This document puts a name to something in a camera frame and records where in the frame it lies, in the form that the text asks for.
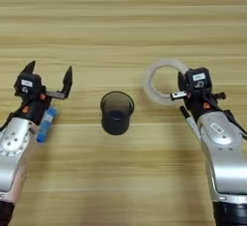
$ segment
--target white ring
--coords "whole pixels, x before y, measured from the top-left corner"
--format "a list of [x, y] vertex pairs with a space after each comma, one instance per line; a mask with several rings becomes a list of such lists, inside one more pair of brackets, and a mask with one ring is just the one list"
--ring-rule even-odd
[[171, 105], [176, 103], [172, 101], [170, 95], [162, 94], [161, 92], [157, 91], [157, 89], [153, 85], [153, 77], [155, 73], [164, 67], [171, 67], [175, 68], [178, 71], [185, 74], [188, 71], [188, 67], [186, 67], [181, 61], [178, 60], [158, 60], [150, 67], [148, 67], [144, 80], [143, 80], [143, 88], [147, 94], [147, 96], [153, 100], [154, 102], [162, 105]]

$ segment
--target label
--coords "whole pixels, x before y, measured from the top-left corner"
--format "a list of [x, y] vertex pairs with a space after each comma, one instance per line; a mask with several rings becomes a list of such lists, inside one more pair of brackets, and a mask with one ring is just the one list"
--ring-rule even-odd
[[28, 87], [33, 87], [33, 83], [31, 81], [27, 80], [21, 80], [21, 85], [28, 86]]
[[219, 134], [222, 134], [224, 132], [224, 130], [216, 123], [211, 124], [210, 127]]
[[203, 79], [206, 79], [206, 75], [204, 73], [193, 75], [193, 81], [194, 82], [199, 81], [199, 80], [203, 80]]
[[53, 117], [52, 117], [51, 115], [49, 115], [49, 114], [46, 114], [46, 115], [43, 117], [43, 120], [44, 120], [44, 121], [47, 121], [47, 122], [49, 122], [49, 123], [52, 123]]

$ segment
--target cable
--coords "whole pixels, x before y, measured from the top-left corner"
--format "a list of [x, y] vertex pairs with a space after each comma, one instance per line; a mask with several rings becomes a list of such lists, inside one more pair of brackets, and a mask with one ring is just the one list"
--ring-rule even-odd
[[206, 95], [203, 95], [203, 99], [207, 102], [207, 103], [209, 103], [214, 109], [216, 109], [216, 110], [218, 110], [218, 111], [220, 111], [220, 112], [223, 112], [226, 116], [227, 116], [227, 118], [228, 118], [228, 120], [231, 122], [231, 123], [233, 123], [234, 125], [236, 125], [242, 132], [243, 132], [243, 138], [245, 139], [245, 140], [247, 140], [247, 131], [231, 116], [231, 115], [229, 115], [228, 113], [226, 113], [226, 112], [224, 112], [224, 110], [223, 109], [221, 109], [217, 104], [214, 104], [212, 101], [210, 101], [207, 97], [206, 97]]
[[9, 115], [9, 117], [8, 117], [7, 121], [5, 122], [5, 124], [2, 125], [2, 126], [0, 127], [0, 131], [3, 131], [3, 130], [7, 127], [7, 125], [8, 125], [9, 122], [11, 121], [11, 119], [12, 119], [13, 117], [15, 117], [18, 113], [20, 113], [20, 112], [22, 111], [22, 109], [23, 109], [25, 106], [27, 106], [29, 103], [30, 103], [30, 100], [29, 100], [29, 99], [27, 99], [26, 101], [24, 100], [24, 101], [21, 103], [20, 107], [19, 107], [14, 113], [11, 113], [11, 114]]

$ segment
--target black cup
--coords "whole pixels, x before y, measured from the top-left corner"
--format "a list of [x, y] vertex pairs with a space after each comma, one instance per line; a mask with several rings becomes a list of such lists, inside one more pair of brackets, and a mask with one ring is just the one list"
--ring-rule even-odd
[[102, 98], [100, 107], [102, 126], [106, 132], [121, 135], [128, 130], [134, 111], [134, 101], [129, 95], [120, 91], [110, 92]]

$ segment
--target blue object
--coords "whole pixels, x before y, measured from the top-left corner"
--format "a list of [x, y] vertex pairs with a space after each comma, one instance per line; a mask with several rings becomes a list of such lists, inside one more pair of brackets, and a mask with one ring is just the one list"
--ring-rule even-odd
[[54, 107], [49, 107], [43, 118], [41, 121], [41, 126], [39, 129], [39, 133], [37, 135], [37, 141], [39, 143], [44, 143], [47, 137], [47, 133], [49, 132], [51, 125], [52, 125], [52, 121], [54, 120], [54, 118], [58, 115], [58, 111], [57, 109], [55, 109]]

